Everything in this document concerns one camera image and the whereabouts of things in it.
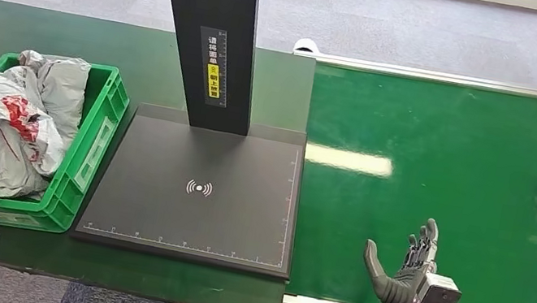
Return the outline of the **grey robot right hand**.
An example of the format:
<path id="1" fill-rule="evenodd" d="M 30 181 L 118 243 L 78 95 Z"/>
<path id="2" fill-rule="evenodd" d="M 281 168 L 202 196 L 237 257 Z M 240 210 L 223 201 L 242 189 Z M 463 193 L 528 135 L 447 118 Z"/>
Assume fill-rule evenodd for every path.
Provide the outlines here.
<path id="1" fill-rule="evenodd" d="M 426 274 L 436 272 L 435 255 L 439 239 L 436 221 L 429 218 L 419 231 L 419 238 L 414 234 L 408 237 L 408 251 L 401 268 L 393 277 L 384 271 L 376 243 L 370 239 L 366 240 L 363 260 L 374 293 L 381 303 L 414 303 Z"/>

